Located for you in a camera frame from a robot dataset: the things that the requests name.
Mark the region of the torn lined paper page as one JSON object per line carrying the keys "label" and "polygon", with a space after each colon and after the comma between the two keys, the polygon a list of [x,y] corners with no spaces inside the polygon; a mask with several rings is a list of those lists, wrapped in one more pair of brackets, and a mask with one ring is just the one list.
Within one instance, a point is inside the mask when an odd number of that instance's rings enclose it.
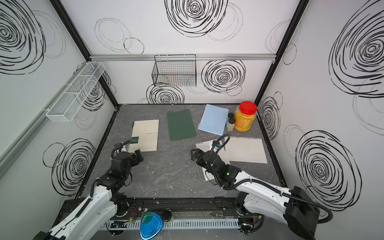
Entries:
{"label": "torn lined paper page", "polygon": [[261,138],[231,137],[225,151],[230,162],[268,163]]}

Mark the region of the green spiral notepad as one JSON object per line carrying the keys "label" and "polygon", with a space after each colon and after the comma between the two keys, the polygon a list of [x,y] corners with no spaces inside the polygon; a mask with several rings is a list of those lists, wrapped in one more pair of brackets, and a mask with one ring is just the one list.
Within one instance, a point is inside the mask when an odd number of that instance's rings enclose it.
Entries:
{"label": "green spiral notepad", "polygon": [[197,136],[190,110],[167,112],[167,121],[170,141],[190,139]]}

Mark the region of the light blue spiral notebook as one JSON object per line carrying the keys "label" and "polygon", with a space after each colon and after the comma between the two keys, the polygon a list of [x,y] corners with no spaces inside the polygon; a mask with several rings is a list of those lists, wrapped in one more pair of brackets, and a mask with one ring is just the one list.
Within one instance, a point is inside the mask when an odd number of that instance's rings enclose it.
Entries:
{"label": "light blue spiral notebook", "polygon": [[198,130],[219,136],[223,135],[228,120],[228,113],[229,110],[226,108],[207,104],[198,125]]}

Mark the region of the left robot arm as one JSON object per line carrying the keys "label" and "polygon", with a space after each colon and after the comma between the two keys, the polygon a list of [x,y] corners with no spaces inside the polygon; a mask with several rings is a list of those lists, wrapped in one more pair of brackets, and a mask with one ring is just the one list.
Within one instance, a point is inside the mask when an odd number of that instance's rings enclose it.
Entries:
{"label": "left robot arm", "polygon": [[39,232],[35,240],[89,240],[112,217],[124,217],[131,210],[121,187],[131,177],[131,169],[144,160],[141,151],[119,152],[111,167],[93,182],[90,195],[65,219],[47,233]]}

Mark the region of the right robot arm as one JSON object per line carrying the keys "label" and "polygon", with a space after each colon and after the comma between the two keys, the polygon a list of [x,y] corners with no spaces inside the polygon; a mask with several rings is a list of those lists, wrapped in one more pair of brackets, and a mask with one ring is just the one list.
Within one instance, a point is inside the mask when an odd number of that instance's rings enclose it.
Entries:
{"label": "right robot arm", "polygon": [[333,212],[313,202],[303,189],[278,187],[259,180],[225,164],[213,151],[192,149],[191,160],[212,174],[221,189],[239,191],[237,211],[243,216],[250,213],[273,218],[304,240],[315,239],[317,226],[333,219]]}

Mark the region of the beige spiral notebook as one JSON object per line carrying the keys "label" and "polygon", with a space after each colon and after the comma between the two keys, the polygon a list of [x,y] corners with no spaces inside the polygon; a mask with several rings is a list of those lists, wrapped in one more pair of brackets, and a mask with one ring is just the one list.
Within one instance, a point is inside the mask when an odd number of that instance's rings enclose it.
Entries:
{"label": "beige spiral notebook", "polygon": [[128,152],[154,152],[158,147],[159,120],[134,121]]}

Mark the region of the beige powder spice bottle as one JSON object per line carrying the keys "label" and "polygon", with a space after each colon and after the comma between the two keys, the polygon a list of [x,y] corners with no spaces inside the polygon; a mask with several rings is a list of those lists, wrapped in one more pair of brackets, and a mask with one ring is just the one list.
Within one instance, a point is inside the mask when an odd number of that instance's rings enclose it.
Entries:
{"label": "beige powder spice bottle", "polygon": [[235,128],[235,119],[234,118],[229,118],[227,122],[227,131],[232,132]]}

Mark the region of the corn flakes jar red lid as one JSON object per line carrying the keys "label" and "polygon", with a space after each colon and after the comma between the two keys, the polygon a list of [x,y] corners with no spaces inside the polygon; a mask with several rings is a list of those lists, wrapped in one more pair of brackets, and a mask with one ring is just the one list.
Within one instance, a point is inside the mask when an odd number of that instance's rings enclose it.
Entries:
{"label": "corn flakes jar red lid", "polygon": [[257,106],[250,101],[241,102],[235,112],[235,129],[247,132],[251,129],[256,118]]}

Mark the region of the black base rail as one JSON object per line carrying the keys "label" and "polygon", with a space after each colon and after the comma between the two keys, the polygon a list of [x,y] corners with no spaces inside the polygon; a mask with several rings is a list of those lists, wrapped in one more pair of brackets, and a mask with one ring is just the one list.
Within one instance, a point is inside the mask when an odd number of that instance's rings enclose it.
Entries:
{"label": "black base rail", "polygon": [[117,219],[138,218],[145,212],[218,212],[219,217],[245,218],[261,214],[274,217],[278,214],[275,206],[260,197],[240,193],[236,198],[128,198],[128,213]]}

